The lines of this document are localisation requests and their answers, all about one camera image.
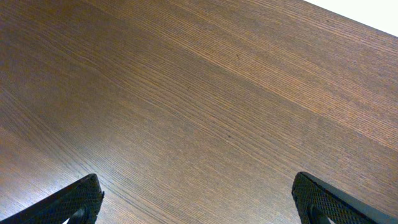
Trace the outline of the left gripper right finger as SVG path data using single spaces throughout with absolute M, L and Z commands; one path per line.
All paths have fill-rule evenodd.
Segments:
M 302 224 L 397 224 L 396 218 L 307 172 L 295 176 L 292 197 Z

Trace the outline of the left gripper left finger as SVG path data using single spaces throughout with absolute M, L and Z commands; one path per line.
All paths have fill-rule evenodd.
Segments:
M 1 223 L 82 223 L 94 224 L 104 192 L 98 176 L 88 174 Z

